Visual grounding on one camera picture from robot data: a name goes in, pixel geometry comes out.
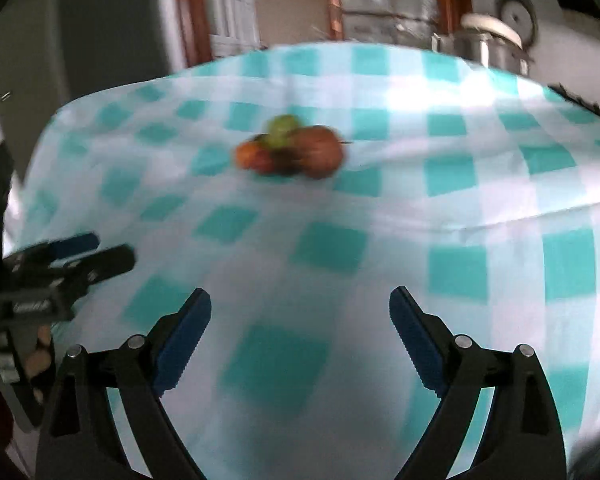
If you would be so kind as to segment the person's left hand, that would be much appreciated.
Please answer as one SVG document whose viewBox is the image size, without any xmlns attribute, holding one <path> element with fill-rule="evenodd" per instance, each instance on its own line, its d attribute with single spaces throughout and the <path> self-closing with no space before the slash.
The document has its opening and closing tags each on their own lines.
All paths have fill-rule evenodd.
<svg viewBox="0 0 600 480">
<path fill-rule="evenodd" d="M 7 336 L 0 334 L 0 342 L 6 342 Z M 27 377 L 35 401 L 44 405 L 48 392 L 53 387 L 55 372 L 55 347 L 49 325 L 42 325 L 36 331 L 33 350 L 21 361 L 23 373 L 17 370 L 17 355 L 6 347 L 0 349 L 0 378 L 5 384 L 19 382 L 21 375 Z"/>
</svg>

